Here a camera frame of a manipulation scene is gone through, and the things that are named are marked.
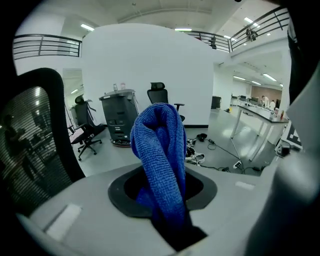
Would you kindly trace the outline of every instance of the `blue microfiber cloth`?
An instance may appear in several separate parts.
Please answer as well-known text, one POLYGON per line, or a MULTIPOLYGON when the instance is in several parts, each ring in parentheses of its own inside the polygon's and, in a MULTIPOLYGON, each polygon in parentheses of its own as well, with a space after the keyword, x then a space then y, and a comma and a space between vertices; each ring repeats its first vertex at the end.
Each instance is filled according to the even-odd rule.
POLYGON ((178 111, 166 103, 149 106, 136 118, 130 137, 148 181, 136 201, 153 209, 153 221, 181 229, 186 215, 187 137, 178 111))

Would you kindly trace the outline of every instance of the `table leg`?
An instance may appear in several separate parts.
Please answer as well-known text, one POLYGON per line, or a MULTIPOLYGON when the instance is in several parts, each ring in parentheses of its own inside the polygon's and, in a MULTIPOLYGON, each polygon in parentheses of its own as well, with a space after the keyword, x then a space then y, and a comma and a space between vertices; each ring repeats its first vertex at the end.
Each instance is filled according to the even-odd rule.
POLYGON ((262 138, 262 142, 260 144, 260 146, 257 146, 255 151, 253 152, 253 154, 251 155, 251 157, 249 158, 250 161, 253 161, 253 159, 256 157, 257 153, 259 152, 259 150, 261 149, 261 147, 263 146, 263 144, 266 142, 267 140, 267 137, 268 137, 268 134, 270 132, 270 129, 271 129, 271 124, 268 124, 266 129, 265 129, 265 132, 263 134, 263 138, 262 138))
POLYGON ((261 126, 260 126, 260 129, 259 129, 259 131, 258 131, 258 134, 257 134, 258 136, 260 135, 260 133, 261 133, 261 131, 262 131, 262 127, 264 127, 264 124, 265 124, 265 123, 262 122, 262 124, 261 124, 261 126))
POLYGON ((238 116, 237 116, 237 118, 236 118, 236 123, 235 123, 235 126, 234 126, 234 128, 233 128, 233 131, 232 131, 232 133, 231 133, 231 139, 234 138, 235 133, 236 133, 236 131, 237 131, 238 124, 239 124, 239 120, 240 120, 240 116, 241 116, 241 112, 242 112, 242 110, 241 110, 241 108, 239 107, 238 116))

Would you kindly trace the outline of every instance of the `glossy floor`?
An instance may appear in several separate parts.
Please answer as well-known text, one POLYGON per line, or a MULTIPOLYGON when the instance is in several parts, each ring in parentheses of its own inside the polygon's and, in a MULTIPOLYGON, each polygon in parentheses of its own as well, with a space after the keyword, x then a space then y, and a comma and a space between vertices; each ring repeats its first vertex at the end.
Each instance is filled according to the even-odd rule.
MULTIPOLYGON (((245 168, 267 166, 271 163, 275 156, 274 146, 267 142, 261 149, 260 153, 251 162, 249 161, 250 154, 254 151, 255 142, 260 142, 261 137, 257 136, 255 127, 259 124, 250 126, 245 123, 245 119, 241 118, 237 134, 233 142, 245 168)), ((233 155, 237 152, 230 140, 233 127, 236 122, 236 117, 223 110, 212 109, 209 119, 209 128, 187 128, 186 134, 189 139, 194 139, 198 134, 207 134, 207 138, 213 140, 217 145, 229 151, 233 155)), ((140 160, 133 154, 131 148, 116 147, 110 143, 110 134, 108 129, 104 130, 96 139, 101 139, 102 144, 93 145, 97 151, 97 155, 93 155, 92 151, 87 149, 81 156, 82 161, 79 162, 86 176, 107 172, 115 168, 140 163, 140 160)), ((205 154, 204 166, 208 167, 229 167, 231 172, 241 173, 240 169, 233 169, 233 165, 238 161, 234 156, 217 147, 215 150, 208 149, 208 141, 197 141, 194 149, 198 153, 205 154)), ((79 145, 74 145, 75 155, 78 156, 77 148, 79 145)), ((261 175, 251 168, 245 170, 247 175, 261 175)))

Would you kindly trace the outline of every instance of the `brown wall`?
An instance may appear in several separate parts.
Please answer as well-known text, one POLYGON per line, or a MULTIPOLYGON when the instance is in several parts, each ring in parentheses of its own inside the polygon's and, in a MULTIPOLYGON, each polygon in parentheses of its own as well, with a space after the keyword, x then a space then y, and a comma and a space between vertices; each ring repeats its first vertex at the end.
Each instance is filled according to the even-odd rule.
POLYGON ((259 100, 262 100, 262 95, 264 95, 268 97, 270 102, 272 100, 274 100, 274 102, 276 102, 277 100, 281 100, 281 94, 281 90, 275 90, 259 86, 252 86, 251 90, 251 97, 258 97, 259 100))

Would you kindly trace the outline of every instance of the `person in white shirt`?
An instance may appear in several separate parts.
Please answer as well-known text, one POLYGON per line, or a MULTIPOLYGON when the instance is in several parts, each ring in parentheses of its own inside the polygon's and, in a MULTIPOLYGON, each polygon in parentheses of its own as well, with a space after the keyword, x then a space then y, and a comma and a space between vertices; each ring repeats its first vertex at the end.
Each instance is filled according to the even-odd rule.
POLYGON ((268 97, 262 95, 262 99, 264 100, 264 107, 266 109, 268 109, 269 108, 269 99, 268 99, 268 97))
POLYGON ((274 100, 272 100, 272 101, 270 102, 270 109, 274 111, 274 110, 275 110, 275 107, 276 107, 276 103, 275 103, 274 100))

